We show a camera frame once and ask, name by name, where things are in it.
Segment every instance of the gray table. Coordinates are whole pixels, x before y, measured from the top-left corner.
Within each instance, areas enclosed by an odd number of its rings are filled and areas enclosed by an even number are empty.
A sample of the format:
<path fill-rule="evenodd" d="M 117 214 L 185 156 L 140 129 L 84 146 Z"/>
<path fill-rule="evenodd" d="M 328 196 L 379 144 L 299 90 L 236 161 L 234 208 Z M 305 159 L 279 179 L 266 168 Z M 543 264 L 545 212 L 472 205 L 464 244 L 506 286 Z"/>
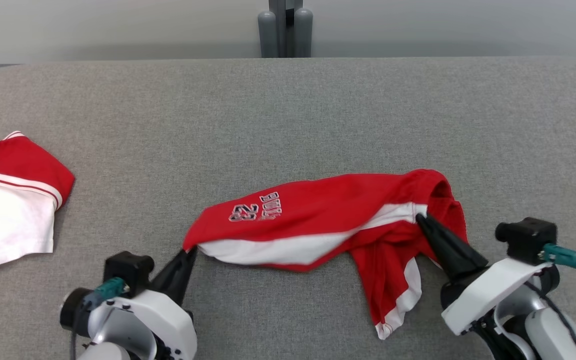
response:
<path fill-rule="evenodd" d="M 500 221 L 557 223 L 576 248 L 576 59 L 235 59 L 0 68 L 0 139 L 21 130 L 77 177 L 53 254 L 0 266 L 0 359 L 66 359 L 62 298 L 128 250 L 159 268 L 209 205 L 279 183 L 431 168 L 471 243 Z M 441 271 L 385 341 L 350 256 L 302 274 L 198 258 L 197 360 L 485 358 L 442 323 Z M 576 320 L 576 272 L 553 300 Z"/>

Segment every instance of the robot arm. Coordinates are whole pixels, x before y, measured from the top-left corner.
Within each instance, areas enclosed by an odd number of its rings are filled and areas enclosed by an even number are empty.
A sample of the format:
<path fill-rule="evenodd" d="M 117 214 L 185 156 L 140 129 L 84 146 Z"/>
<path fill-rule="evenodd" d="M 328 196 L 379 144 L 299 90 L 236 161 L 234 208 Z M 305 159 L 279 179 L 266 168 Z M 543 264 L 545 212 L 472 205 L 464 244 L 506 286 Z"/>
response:
<path fill-rule="evenodd" d="M 496 237 L 508 243 L 509 257 L 487 266 L 431 216 L 416 220 L 448 275 L 441 316 L 455 335 L 476 333 L 495 360 L 576 360 L 576 324 L 542 300 L 560 280 L 557 267 L 544 260 L 544 246 L 556 243 L 553 223 L 526 218 L 500 224 Z"/>
<path fill-rule="evenodd" d="M 196 256 L 196 249 L 180 251 L 151 282 L 151 257 L 123 251 L 108 258 L 103 280 L 121 279 L 123 294 L 102 298 L 80 287 L 61 308 L 62 328 L 91 339 L 80 360 L 192 360 L 197 335 L 181 303 Z M 89 299 L 93 306 L 82 308 Z"/>

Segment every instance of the teal cable connector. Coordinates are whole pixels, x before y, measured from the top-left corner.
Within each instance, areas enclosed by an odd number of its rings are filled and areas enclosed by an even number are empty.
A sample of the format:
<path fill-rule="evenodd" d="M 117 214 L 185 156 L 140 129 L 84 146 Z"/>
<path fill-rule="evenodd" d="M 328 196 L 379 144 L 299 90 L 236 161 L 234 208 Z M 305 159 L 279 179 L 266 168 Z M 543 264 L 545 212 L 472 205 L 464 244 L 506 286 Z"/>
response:
<path fill-rule="evenodd" d="M 576 269 L 576 251 L 557 246 L 556 244 L 544 245 L 542 259 Z"/>
<path fill-rule="evenodd" d="M 124 280 L 119 277 L 114 277 L 99 285 L 93 292 L 84 296 L 82 304 L 86 305 L 90 302 L 89 309 L 92 310 L 100 306 L 104 301 L 118 297 L 127 291 Z"/>

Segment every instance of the clothing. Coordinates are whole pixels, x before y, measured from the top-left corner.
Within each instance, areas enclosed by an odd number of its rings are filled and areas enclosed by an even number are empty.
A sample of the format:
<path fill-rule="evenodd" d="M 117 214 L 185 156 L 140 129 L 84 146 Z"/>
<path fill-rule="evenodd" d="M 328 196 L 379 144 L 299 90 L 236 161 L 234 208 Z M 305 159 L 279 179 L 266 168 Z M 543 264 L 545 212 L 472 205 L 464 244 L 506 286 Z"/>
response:
<path fill-rule="evenodd" d="M 462 207 L 434 170 L 290 182 L 207 208 L 183 248 L 198 246 L 231 264 L 299 272 L 349 251 L 377 335 L 386 339 L 421 296 L 415 256 L 436 260 L 415 221 L 427 213 L 466 239 Z"/>
<path fill-rule="evenodd" d="M 55 211 L 74 181 L 61 162 L 21 132 L 0 141 L 0 264 L 52 253 Z"/>

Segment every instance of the white stripe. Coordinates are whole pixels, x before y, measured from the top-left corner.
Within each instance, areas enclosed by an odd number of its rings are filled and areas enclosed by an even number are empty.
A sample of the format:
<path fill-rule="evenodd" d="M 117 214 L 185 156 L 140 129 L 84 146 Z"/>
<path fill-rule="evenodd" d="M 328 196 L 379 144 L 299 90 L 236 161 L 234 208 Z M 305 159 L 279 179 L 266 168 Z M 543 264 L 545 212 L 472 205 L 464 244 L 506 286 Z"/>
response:
<path fill-rule="evenodd" d="M 344 232 L 284 237 L 270 241 L 223 239 L 199 244 L 203 253 L 225 263 L 240 265 L 298 264 L 308 265 L 333 251 L 360 230 L 406 221 L 415 223 L 415 215 L 426 215 L 422 203 L 386 203 L 364 225 Z"/>
<path fill-rule="evenodd" d="M 406 264 L 404 278 L 408 289 L 397 298 L 395 308 L 386 314 L 385 323 L 380 322 L 375 325 L 377 336 L 381 340 L 385 340 L 393 331 L 402 326 L 406 313 L 412 310 L 421 298 L 421 276 L 414 257 Z"/>
<path fill-rule="evenodd" d="M 23 189 L 25 191 L 32 191 L 32 192 L 36 192 L 39 194 L 44 194 L 46 196 L 50 196 L 49 194 L 46 194 L 46 193 L 53 194 L 55 196 L 55 198 L 57 198 L 57 203 L 55 203 L 55 210 L 57 210 L 62 205 L 62 202 L 63 202 L 62 194 L 60 194 L 57 189 L 46 184 L 45 182 L 25 180 L 25 178 L 3 175 L 1 173 L 0 173 L 0 181 L 1 181 L 0 182 L 1 187 L 7 187 L 10 189 L 20 189 L 20 187 L 21 187 L 21 189 Z M 20 187 L 5 184 L 3 182 L 19 185 Z M 55 199 L 52 196 L 50 196 L 50 198 L 52 199 L 52 202 L 54 203 Z"/>
<path fill-rule="evenodd" d="M 4 137 L 4 140 L 7 141 L 8 139 L 13 139 L 16 137 L 25 137 L 26 135 L 22 134 L 21 131 L 13 131 L 8 134 L 8 136 Z"/>

